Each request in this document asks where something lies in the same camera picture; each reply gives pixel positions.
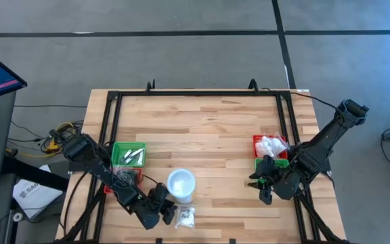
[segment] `red box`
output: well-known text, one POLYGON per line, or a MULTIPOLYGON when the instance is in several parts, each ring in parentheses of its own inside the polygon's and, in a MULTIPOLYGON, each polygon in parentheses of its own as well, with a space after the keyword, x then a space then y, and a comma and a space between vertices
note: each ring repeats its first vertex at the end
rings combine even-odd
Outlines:
MULTIPOLYGON (((254 135, 254 136, 252 137, 252 147, 253 147, 253 149, 254 149, 254 158, 256 158, 256 159, 258 159, 258 157, 257 157, 257 150, 255 149, 255 144, 256 144, 257 142, 261 141, 261 138, 262 138, 263 136, 267 136, 268 138, 274 138, 274 137, 275 137, 275 136, 271 136, 271 135, 254 135)), ((288 159, 288 152, 287 152, 287 150, 285 150, 284 152, 281 152, 281 153, 279 154, 279 158, 280 158, 280 159, 288 159)))
MULTIPOLYGON (((138 167, 125 167, 125 169, 134 169, 136 171, 138 171, 138 186, 141 184, 142 180, 144 179, 144 175, 142 173, 142 168, 138 168, 138 167)), ((111 190, 111 188, 109 188, 108 186, 105 186, 105 188, 103 189, 103 192, 106 193, 106 194, 113 194, 114 192, 111 190)))

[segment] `green box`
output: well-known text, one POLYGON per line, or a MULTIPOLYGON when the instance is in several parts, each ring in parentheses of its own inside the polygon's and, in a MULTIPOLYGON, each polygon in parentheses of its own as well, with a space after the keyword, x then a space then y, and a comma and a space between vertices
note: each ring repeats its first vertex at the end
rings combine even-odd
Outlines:
MULTIPOLYGON (((263 159, 255 159, 255 169, 257 168, 257 165, 259 162, 261 162, 263 159)), ((275 165, 280 168, 288 167, 288 160, 287 159, 275 159, 275 165)))
POLYGON ((127 166, 127 167, 143 167, 146 163, 147 148, 143 142, 115 142, 112 147, 112 165, 127 166), (142 165, 136 165, 137 157, 130 161, 128 164, 120 162, 120 159, 125 156, 127 151, 132 150, 135 152, 138 149, 144 149, 144 157, 142 159, 142 165))

